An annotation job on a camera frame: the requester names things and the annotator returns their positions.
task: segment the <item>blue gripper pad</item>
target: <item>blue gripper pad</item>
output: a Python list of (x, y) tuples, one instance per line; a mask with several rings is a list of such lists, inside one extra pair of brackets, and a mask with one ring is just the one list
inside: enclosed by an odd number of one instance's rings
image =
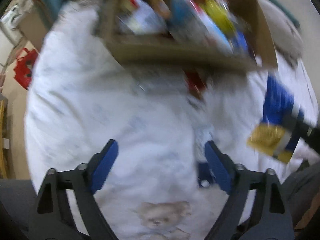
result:
[(92, 194), (100, 190), (118, 157), (118, 143), (114, 141), (110, 147), (104, 148), (101, 153), (107, 151), (91, 176), (91, 192)]
[(204, 156), (208, 161), (210, 172), (214, 175), (214, 180), (221, 190), (229, 194), (232, 186), (232, 176), (228, 173), (217, 154), (210, 142), (207, 142), (204, 146)]

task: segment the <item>bed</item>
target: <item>bed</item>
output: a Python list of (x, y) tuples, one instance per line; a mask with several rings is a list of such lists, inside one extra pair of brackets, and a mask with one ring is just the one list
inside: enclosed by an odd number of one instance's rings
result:
[[(191, 212), (177, 229), (186, 233), (183, 239), (198, 240), (208, 233), (228, 196), (217, 185), (199, 188), (195, 128), (210, 129), (217, 146), (235, 163), (254, 171), (273, 168), (281, 182), (303, 159), (318, 161), (303, 141), (288, 165), (246, 143), (262, 118), (269, 75), (294, 95), (305, 120), (317, 123), (318, 104), (301, 59), (293, 68), (277, 52), (278, 71), (218, 72), (196, 107), (185, 94), (136, 94), (132, 76), (92, 35), (98, 8), (95, 0), (65, 3), (34, 67), (25, 141), (36, 190), (49, 168), (74, 169), (115, 139), (119, 155), (95, 199), (118, 238), (152, 239), (154, 232), (137, 215), (141, 202), (187, 201)], [(251, 192), (242, 221), (250, 214), (253, 197)], [(85, 232), (70, 192), (69, 201), (78, 229)], [(174, 239), (171, 233), (163, 239)]]

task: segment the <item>bear ear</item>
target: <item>bear ear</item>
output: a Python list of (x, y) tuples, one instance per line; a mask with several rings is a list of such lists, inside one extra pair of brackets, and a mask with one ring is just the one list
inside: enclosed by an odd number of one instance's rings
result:
[(176, 204), (178, 205), (178, 207), (180, 209), (180, 214), (183, 217), (191, 215), (191, 206), (190, 206), (189, 202), (179, 201), (179, 202), (176, 202)]
[(149, 210), (151, 207), (154, 207), (155, 204), (149, 203), (149, 202), (142, 202), (141, 205), (137, 208), (136, 213), (137, 214), (143, 214), (147, 210)]

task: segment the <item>brown box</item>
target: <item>brown box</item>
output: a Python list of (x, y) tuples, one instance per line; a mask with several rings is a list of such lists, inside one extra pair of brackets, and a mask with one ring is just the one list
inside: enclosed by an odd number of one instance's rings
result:
[[(247, 36), (255, 55), (261, 58), (263, 68), (277, 68), (276, 52), (270, 30), (257, 0), (228, 0), (230, 11), (246, 20), (252, 29)], [(224, 55), (214, 47), (192, 43), (179, 44), (172, 39), (151, 35), (123, 35), (116, 30), (119, 0), (106, 4), (100, 36), (113, 57), (122, 65), (128, 63), (158, 63), (170, 65), (210, 66), (211, 68), (241, 71), (260, 70), (249, 56)]]

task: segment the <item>red bag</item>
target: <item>red bag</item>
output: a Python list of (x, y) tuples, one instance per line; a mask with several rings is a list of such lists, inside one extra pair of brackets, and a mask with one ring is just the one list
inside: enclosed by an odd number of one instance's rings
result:
[(29, 51), (26, 48), (23, 48), (22, 51), (25, 51), (27, 54), (23, 57), (17, 57), (17, 65), (14, 68), (16, 75), (14, 79), (26, 90), (31, 83), (31, 69), (35, 64), (35, 61), (38, 57), (38, 52), (33, 49)]

